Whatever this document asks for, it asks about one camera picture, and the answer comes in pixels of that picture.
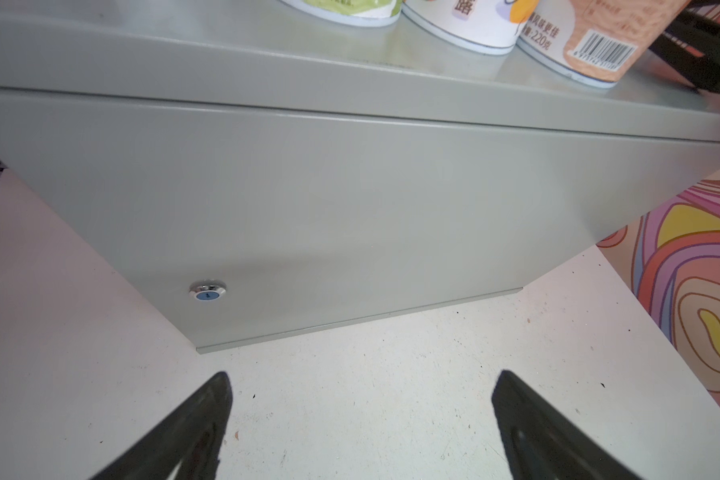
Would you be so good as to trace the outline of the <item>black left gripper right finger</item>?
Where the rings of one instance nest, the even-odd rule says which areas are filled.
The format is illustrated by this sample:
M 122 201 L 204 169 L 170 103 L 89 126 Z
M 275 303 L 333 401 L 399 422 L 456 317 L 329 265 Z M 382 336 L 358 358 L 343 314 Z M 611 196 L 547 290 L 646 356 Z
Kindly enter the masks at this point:
M 491 400 L 513 478 L 639 479 L 515 373 L 500 373 Z

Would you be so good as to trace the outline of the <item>orange label can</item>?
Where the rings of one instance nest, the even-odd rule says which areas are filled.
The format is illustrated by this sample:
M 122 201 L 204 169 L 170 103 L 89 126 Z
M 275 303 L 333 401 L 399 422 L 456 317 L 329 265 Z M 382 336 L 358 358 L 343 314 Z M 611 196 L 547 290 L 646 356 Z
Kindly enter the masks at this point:
M 616 85 L 686 0 L 543 0 L 518 47 L 547 68 L 584 85 Z

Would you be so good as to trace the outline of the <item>yellow green label can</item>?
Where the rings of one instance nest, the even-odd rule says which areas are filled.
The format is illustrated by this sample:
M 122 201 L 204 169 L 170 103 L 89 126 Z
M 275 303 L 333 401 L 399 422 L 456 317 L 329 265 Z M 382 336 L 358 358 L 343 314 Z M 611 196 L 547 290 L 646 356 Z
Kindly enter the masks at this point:
M 428 33 L 487 55 L 512 51 L 538 0 L 409 0 L 402 12 Z

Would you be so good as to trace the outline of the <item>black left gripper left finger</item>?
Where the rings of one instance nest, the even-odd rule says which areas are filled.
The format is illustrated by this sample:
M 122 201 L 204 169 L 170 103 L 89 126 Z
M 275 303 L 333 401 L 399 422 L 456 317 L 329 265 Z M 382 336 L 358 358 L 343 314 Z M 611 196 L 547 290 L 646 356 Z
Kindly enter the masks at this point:
M 233 405 L 227 373 L 218 372 L 96 479 L 214 479 Z

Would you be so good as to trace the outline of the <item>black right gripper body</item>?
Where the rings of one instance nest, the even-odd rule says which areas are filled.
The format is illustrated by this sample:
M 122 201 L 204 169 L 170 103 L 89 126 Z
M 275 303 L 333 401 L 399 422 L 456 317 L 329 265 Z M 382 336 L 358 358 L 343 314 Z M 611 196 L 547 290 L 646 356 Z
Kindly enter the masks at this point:
M 720 94 L 720 1 L 691 1 L 650 46 L 696 89 Z

